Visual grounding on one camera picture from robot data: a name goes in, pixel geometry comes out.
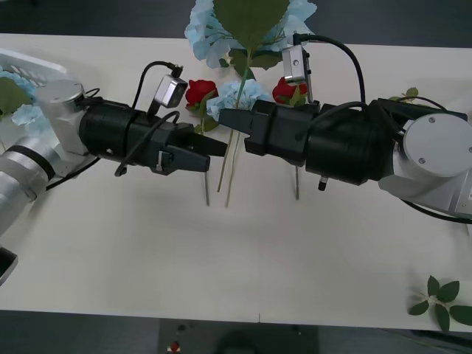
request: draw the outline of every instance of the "white table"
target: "white table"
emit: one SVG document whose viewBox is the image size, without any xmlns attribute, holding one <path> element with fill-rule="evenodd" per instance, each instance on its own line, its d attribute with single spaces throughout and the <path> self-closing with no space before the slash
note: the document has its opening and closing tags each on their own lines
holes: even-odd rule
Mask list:
<svg viewBox="0 0 472 354">
<path fill-rule="evenodd" d="M 184 65 L 187 80 L 234 77 L 198 62 L 180 39 L 0 35 L 0 46 L 60 63 L 86 88 L 125 103 L 153 60 Z M 368 100 L 416 86 L 449 108 L 472 108 L 463 96 L 472 89 L 472 50 L 350 47 L 364 69 Z M 309 51 L 316 99 L 357 100 L 347 56 L 323 44 Z M 164 73 L 150 73 L 141 108 Z M 255 75 L 272 90 L 281 64 Z M 184 103 L 181 112 L 193 120 Z M 225 139 L 227 131 L 213 136 Z M 434 329 L 429 316 L 406 312 L 430 274 L 460 280 L 459 300 L 472 305 L 465 226 L 423 216 L 374 182 L 330 181 L 319 192 L 318 177 L 304 172 L 295 201 L 292 167 L 243 151 L 225 209 L 224 193 L 215 191 L 221 163 L 212 161 L 211 207 L 204 206 L 202 175 L 165 178 L 134 167 L 114 178 L 113 162 L 49 193 L 1 239 L 21 261 L 0 288 L 0 308 Z M 471 330 L 456 323 L 451 329 Z"/>
</svg>

